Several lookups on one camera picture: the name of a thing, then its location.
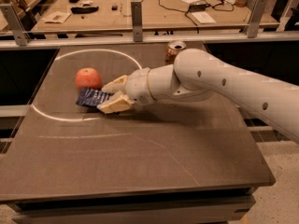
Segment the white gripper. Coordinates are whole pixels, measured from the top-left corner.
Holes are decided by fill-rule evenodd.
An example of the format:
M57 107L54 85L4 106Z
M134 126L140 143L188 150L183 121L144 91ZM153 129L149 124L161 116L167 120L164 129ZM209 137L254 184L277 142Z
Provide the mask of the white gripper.
M150 105L154 99L148 85L149 68L134 71L129 77L123 75L103 86L102 91L113 94L97 108L105 113L127 111L135 105Z

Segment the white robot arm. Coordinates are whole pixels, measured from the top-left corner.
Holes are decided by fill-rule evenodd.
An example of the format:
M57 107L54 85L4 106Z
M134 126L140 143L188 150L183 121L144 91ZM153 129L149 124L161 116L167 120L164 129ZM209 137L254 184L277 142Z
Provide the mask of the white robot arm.
M200 49L185 49L172 64L144 68L106 84L105 114L158 100L200 101L214 91L278 132L299 142L299 87L232 66Z

